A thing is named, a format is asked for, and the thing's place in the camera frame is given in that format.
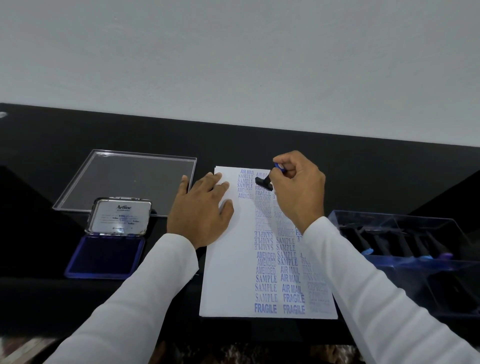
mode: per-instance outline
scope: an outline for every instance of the transparent plastic lid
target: transparent plastic lid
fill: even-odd
[[[152,216],[167,216],[182,175],[190,181],[197,158],[94,149],[56,201],[60,211],[90,212],[104,196],[152,202]]]

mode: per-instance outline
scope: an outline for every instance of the hand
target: hand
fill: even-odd
[[[325,175],[302,153],[293,152],[273,158],[283,164],[285,174],[278,168],[270,172],[278,205],[303,234],[318,218],[324,216]]]
[[[221,173],[208,172],[198,180],[187,193],[188,178],[183,176],[180,187],[167,219],[167,232],[184,236],[195,249],[207,246],[217,240],[227,229],[233,215],[232,200],[227,200],[219,210],[228,182],[216,183]]]

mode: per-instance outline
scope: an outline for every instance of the left hand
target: left hand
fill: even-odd
[[[188,177],[182,177],[168,215],[168,233],[184,236],[195,249],[213,243],[222,235],[233,216],[233,203],[227,200],[219,210],[218,204],[229,187],[228,182],[217,185],[220,178],[221,173],[208,172],[187,193]]]

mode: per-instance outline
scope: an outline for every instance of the sheet of paper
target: sheet of paper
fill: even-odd
[[[270,171],[216,167],[235,208],[207,247],[200,316],[338,318],[332,293],[275,192],[255,184]]]

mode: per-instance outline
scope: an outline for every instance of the white wall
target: white wall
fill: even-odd
[[[480,146],[479,0],[1,0],[0,102]]]

